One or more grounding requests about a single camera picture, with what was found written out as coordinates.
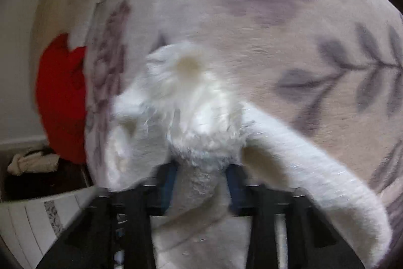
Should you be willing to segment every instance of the fluffy white cloth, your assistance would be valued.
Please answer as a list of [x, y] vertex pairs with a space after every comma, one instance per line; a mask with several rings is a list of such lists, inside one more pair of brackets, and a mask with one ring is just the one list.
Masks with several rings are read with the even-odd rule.
[[59, 155], [42, 152], [33, 153], [27, 156], [15, 154], [13, 161], [9, 164], [7, 172], [19, 176], [24, 172], [53, 172], [57, 170]]
[[270, 186], [305, 188], [362, 262], [376, 264], [391, 237], [376, 195], [285, 124], [240, 101], [222, 68], [205, 60], [208, 52], [190, 43], [162, 47], [116, 98], [106, 147], [110, 188], [133, 186], [173, 153], [181, 163], [176, 215], [210, 197], [227, 164], [242, 160]]

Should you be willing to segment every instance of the white panel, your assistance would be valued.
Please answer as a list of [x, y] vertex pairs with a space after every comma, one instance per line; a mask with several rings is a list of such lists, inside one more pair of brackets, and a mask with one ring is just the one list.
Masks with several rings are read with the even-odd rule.
[[56, 240], [53, 228], [49, 222], [44, 203], [38, 200], [25, 205], [28, 220], [42, 254], [45, 254]]
[[32, 233], [25, 206], [23, 203], [11, 203], [9, 210], [15, 233], [25, 257], [31, 267], [35, 268], [42, 259], [42, 253]]
[[54, 200], [57, 213], [60, 217], [60, 222], [66, 229], [71, 219], [75, 217], [76, 213], [80, 211], [78, 202], [74, 195], [69, 195]]
[[0, 204], [0, 235], [19, 264], [24, 269], [31, 269], [14, 232], [9, 206], [5, 204]]
[[84, 188], [84, 189], [78, 191], [77, 193], [75, 193], [75, 196], [77, 198], [77, 202], [78, 202], [80, 208], [83, 208], [86, 205], [88, 205], [88, 203], [94, 198], [95, 192], [96, 192], [96, 187], [92, 186], [92, 187]]

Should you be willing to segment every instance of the red object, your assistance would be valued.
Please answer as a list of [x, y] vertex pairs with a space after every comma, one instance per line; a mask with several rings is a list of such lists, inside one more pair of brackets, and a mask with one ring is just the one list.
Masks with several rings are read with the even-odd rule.
[[61, 158], [85, 162], [85, 47], [69, 52], [67, 34], [58, 36], [42, 54], [36, 101], [50, 147]]

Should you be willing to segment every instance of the red pillow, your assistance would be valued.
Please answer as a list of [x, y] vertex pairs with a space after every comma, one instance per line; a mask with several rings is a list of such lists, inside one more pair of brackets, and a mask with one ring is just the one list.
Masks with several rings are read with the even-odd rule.
[[36, 101], [50, 147], [61, 158], [85, 162], [85, 47], [69, 52], [67, 34], [58, 36], [42, 54]]

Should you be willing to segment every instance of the leaf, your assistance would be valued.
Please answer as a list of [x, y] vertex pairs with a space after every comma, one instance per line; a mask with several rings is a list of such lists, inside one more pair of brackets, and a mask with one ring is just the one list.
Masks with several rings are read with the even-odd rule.
[[393, 89], [390, 92], [388, 104], [386, 105], [388, 116], [400, 110], [403, 100], [403, 73], [398, 71], [394, 79]]
[[158, 48], [167, 46], [169, 43], [167, 42], [165, 36], [162, 33], [158, 34], [157, 40], [154, 42], [152, 45], [150, 51], [148, 52], [149, 54], [155, 52]]
[[321, 102], [315, 101], [298, 114], [292, 126], [303, 135], [312, 137], [319, 129], [321, 112]]
[[318, 47], [319, 54], [326, 63], [340, 68], [349, 65], [347, 52], [339, 40], [321, 41]]
[[384, 157], [382, 163], [376, 168], [368, 185], [376, 193], [382, 192], [385, 188], [390, 186], [398, 177], [401, 166], [401, 159], [403, 156], [402, 141], [399, 140], [394, 146], [392, 151]]
[[357, 106], [358, 112], [364, 111], [370, 106], [382, 89], [382, 69], [377, 66], [369, 72], [366, 78], [357, 88]]
[[402, 53], [402, 42], [397, 34], [396, 30], [390, 26], [389, 27], [389, 39], [390, 47], [392, 48], [392, 53], [397, 65], [402, 65], [403, 53]]
[[314, 94], [321, 83], [321, 80], [315, 79], [312, 72], [291, 69], [279, 79], [275, 92], [282, 98], [297, 103]]
[[357, 23], [355, 30], [363, 54], [369, 59], [380, 61], [379, 47], [374, 35], [360, 23]]

